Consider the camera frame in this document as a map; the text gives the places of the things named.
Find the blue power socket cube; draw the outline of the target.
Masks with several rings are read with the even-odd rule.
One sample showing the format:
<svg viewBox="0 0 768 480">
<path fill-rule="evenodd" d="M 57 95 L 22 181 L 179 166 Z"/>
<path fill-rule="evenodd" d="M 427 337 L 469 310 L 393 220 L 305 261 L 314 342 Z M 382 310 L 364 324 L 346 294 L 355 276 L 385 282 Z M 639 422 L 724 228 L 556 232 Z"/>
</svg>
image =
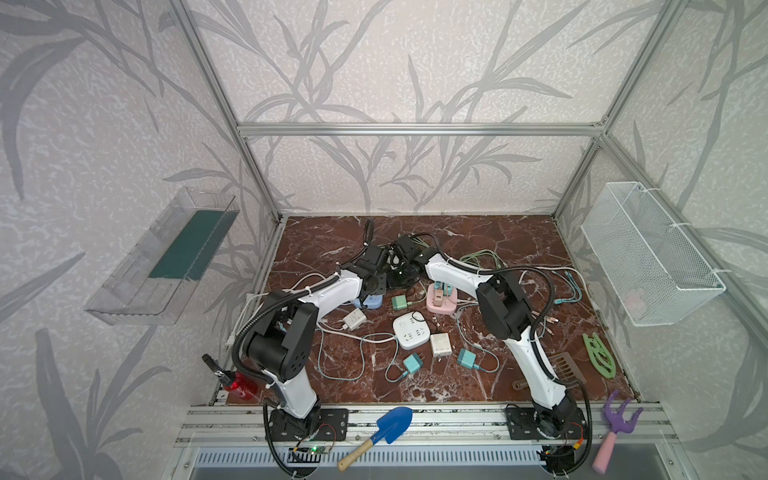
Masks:
<svg viewBox="0 0 768 480">
<path fill-rule="evenodd" d="M 380 294 L 369 295 L 362 302 L 363 310 L 377 310 L 383 304 L 383 296 Z"/>
</svg>

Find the pink power socket cube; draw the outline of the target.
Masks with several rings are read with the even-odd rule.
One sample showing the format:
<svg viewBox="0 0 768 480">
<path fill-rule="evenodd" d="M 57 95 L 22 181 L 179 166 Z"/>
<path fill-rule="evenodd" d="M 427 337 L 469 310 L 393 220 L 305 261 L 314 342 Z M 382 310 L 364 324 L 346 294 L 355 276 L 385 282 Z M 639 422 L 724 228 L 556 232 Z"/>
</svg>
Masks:
<svg viewBox="0 0 768 480">
<path fill-rule="evenodd" d="M 453 287 L 453 294 L 451 297 L 436 300 L 433 293 L 434 283 L 430 284 L 427 288 L 426 308 L 430 312 L 438 315 L 450 315 L 454 313 L 458 304 L 457 290 Z"/>
</svg>

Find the white charger plug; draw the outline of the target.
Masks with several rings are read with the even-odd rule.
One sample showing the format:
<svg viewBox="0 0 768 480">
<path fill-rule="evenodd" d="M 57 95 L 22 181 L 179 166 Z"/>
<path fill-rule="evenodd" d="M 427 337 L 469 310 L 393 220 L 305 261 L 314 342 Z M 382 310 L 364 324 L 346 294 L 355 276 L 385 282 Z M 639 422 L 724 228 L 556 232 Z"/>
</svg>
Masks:
<svg viewBox="0 0 768 480">
<path fill-rule="evenodd" d="M 448 333 L 436 333 L 430 336 L 430 347 L 432 356 L 436 359 L 450 357 L 453 354 L 453 348 Z"/>
<path fill-rule="evenodd" d="M 367 321 L 365 313 L 359 308 L 355 308 L 343 318 L 344 329 L 353 331 Z"/>
</svg>

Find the white power socket cube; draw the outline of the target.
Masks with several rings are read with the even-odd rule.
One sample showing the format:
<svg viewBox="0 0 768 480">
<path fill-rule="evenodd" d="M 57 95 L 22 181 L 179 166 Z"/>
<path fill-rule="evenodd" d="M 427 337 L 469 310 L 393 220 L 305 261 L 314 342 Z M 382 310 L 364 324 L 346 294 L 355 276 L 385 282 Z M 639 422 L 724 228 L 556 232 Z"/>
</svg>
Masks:
<svg viewBox="0 0 768 480">
<path fill-rule="evenodd" d="M 418 311 L 397 317 L 392 323 L 392 328 L 399 346 L 408 351 L 424 345 L 431 336 L 429 324 Z"/>
</svg>

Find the teal charger plug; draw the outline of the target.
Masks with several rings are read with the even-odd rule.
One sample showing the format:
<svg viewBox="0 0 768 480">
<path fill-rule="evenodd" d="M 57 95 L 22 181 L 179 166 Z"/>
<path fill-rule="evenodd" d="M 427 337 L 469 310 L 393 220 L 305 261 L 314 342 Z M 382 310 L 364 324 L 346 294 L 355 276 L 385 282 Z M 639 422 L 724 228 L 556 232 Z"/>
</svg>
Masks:
<svg viewBox="0 0 768 480">
<path fill-rule="evenodd" d="M 475 353 L 465 348 L 462 348 L 458 354 L 457 363 L 460 366 L 470 370 L 477 369 L 476 359 L 477 359 L 477 356 Z"/>
<path fill-rule="evenodd" d="M 403 376 L 414 375 L 423 367 L 423 360 L 418 354 L 411 354 L 403 360 Z"/>
</svg>

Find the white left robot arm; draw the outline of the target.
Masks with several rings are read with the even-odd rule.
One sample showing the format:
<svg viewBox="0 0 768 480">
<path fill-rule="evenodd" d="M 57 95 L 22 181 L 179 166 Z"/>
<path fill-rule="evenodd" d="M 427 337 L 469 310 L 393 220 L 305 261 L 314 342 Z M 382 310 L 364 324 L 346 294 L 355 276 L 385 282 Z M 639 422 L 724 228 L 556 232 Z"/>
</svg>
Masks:
<svg viewBox="0 0 768 480">
<path fill-rule="evenodd" d="M 288 416 L 309 418 L 319 408 L 306 372 L 317 323 L 337 307 L 363 300 L 376 290 L 386 260 L 384 247 L 366 243 L 326 279 L 269 293 L 235 336 L 231 351 L 235 370 L 275 389 L 278 406 Z"/>
</svg>

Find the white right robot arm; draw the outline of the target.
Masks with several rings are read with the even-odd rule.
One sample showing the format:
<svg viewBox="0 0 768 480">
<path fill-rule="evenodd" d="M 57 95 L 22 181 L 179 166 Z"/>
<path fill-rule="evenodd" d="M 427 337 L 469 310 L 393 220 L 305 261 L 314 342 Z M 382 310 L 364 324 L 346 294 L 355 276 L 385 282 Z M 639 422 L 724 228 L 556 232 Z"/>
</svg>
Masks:
<svg viewBox="0 0 768 480">
<path fill-rule="evenodd" d="M 546 436 L 557 436 L 575 418 L 578 407 L 568 393 L 574 383 L 557 377 L 537 335 L 556 298 L 547 271 L 527 265 L 484 269 L 448 256 L 438 244 L 427 247 L 418 237 L 403 235 L 388 246 L 389 278 L 403 283 L 424 277 L 474 298 L 487 330 L 511 351 L 528 383 L 537 428 Z M 539 310 L 519 282 L 521 272 L 535 273 L 547 283 L 547 301 Z"/>
</svg>

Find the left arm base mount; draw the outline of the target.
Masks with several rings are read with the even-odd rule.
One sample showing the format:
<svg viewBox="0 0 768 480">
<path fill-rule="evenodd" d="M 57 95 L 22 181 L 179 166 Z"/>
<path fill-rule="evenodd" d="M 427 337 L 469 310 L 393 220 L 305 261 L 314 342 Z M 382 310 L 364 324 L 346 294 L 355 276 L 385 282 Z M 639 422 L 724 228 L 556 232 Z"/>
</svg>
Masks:
<svg viewBox="0 0 768 480">
<path fill-rule="evenodd" d="M 273 441 L 343 441 L 349 426 L 349 410 L 315 408 L 304 419 L 293 417 L 282 409 L 269 413 L 267 427 Z"/>
</svg>

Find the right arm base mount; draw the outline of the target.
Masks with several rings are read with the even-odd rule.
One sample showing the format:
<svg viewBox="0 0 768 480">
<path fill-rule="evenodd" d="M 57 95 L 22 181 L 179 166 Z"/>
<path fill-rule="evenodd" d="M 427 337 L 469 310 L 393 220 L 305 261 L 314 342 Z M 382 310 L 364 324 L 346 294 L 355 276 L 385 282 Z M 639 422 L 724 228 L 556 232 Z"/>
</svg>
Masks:
<svg viewBox="0 0 768 480">
<path fill-rule="evenodd" d="M 504 408 L 506 427 L 511 440 L 528 441 L 575 441 L 583 437 L 582 430 L 587 424 L 581 408 L 563 423 L 559 431 L 546 427 L 532 406 L 507 404 Z"/>
</svg>

